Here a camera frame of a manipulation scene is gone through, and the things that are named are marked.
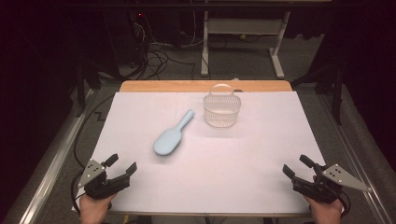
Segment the light blue hairbrush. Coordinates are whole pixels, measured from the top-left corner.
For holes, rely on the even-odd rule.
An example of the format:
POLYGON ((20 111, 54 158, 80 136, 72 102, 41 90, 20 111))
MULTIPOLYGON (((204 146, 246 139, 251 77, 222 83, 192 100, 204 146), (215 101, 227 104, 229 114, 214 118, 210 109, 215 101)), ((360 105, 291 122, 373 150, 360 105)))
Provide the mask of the light blue hairbrush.
POLYGON ((163 131, 153 144, 154 152, 160 156, 171 154, 181 141, 182 129, 193 117, 194 112, 192 110, 188 110, 175 127, 163 131))

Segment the person's right hand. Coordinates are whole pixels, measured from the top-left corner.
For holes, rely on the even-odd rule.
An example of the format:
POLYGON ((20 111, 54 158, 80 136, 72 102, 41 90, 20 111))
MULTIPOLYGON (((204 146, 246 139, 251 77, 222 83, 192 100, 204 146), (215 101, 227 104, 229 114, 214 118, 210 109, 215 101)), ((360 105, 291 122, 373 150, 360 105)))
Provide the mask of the person's right hand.
POLYGON ((304 198, 310 205, 316 224, 341 224, 343 205, 339 200, 332 203, 319 203, 307 196, 304 198))

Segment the black metal stand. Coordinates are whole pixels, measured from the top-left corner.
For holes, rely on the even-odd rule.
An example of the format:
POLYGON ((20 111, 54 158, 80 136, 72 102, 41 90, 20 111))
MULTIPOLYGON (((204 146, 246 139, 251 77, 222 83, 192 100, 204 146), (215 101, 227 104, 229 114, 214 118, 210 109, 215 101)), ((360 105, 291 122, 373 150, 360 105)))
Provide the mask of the black metal stand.
POLYGON ((85 84, 88 84, 91 89, 99 90, 101 88, 101 81, 98 71, 91 62, 86 60, 81 60, 78 63, 76 79, 78 96, 77 117, 79 118, 86 107, 85 84))
POLYGON ((310 69, 306 75, 293 80, 290 85, 295 88, 300 84, 312 82, 316 83, 316 94, 332 94, 332 116, 336 123, 341 125, 343 66, 340 63, 325 63, 320 68, 310 69))

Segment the white mesh basket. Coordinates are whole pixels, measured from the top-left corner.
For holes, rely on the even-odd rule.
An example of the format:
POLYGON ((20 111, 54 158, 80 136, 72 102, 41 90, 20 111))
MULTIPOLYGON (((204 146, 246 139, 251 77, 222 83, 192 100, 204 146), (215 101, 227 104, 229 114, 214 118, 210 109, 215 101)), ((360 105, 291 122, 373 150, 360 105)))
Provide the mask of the white mesh basket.
POLYGON ((229 128, 235 125, 240 109, 241 99, 228 84, 214 85, 204 97, 204 119, 214 128, 229 128))

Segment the person's left hand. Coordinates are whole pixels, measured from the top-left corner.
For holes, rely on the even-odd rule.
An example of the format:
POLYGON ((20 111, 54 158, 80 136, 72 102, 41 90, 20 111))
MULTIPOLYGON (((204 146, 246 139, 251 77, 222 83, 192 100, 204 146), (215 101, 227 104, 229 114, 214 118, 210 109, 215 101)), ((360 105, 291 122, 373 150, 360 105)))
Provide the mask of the person's left hand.
POLYGON ((83 195, 79 199, 80 224, 102 224, 108 207, 115 197, 116 194, 113 194, 107 198, 95 200, 88 195, 83 195))

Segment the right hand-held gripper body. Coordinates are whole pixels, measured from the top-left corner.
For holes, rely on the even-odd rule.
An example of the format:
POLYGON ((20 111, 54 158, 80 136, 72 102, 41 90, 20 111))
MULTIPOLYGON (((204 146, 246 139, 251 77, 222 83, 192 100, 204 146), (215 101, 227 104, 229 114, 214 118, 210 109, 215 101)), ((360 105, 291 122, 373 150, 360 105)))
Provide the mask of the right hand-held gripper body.
POLYGON ((319 203, 332 203, 343 193, 343 187, 371 192, 372 188, 361 182, 338 164, 330 167, 315 163, 312 168, 316 178, 309 182, 292 174, 292 189, 319 203))

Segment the aluminium floor rail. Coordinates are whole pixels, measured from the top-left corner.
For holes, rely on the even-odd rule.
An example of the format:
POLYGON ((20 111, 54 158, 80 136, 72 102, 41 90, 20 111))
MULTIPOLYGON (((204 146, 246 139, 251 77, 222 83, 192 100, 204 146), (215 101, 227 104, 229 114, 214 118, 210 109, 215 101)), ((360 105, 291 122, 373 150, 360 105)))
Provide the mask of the aluminium floor rail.
POLYGON ((373 191, 363 193, 363 201, 370 207, 375 224, 396 224, 396 173, 370 134, 349 95, 341 103, 341 123, 332 115, 330 98, 319 95, 326 116, 341 142, 342 155, 347 167, 373 191))
POLYGON ((71 112, 56 133, 43 158, 33 168, 27 184, 7 213, 4 224, 35 224, 43 210, 55 183, 60 175, 66 158, 76 139, 82 122, 92 107, 97 91, 88 90, 84 94, 85 107, 78 109, 77 93, 72 93, 75 101, 71 112))

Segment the white desk frame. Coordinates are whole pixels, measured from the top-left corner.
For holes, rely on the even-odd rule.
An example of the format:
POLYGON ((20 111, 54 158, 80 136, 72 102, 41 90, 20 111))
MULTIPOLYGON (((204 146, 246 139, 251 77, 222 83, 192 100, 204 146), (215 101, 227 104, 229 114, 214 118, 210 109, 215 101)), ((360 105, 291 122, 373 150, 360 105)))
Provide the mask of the white desk frame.
POLYGON ((286 11, 282 19, 254 20, 254 19, 218 19, 204 14, 203 49, 201 56, 201 75, 209 75, 208 36, 217 35, 275 35, 276 43, 268 49, 276 77, 284 79, 285 74, 278 58, 278 52, 289 23, 290 12, 286 11))

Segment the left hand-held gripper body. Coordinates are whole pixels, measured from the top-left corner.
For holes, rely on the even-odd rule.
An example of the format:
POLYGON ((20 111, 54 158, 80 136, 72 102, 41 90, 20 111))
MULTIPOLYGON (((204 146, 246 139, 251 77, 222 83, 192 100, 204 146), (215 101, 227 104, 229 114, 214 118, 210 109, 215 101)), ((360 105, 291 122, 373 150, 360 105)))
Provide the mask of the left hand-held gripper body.
POLYGON ((109 179, 106 168, 102 163, 90 159, 78 181, 78 188, 84 188, 88 196, 100 200, 130 187, 130 176, 124 173, 109 179))

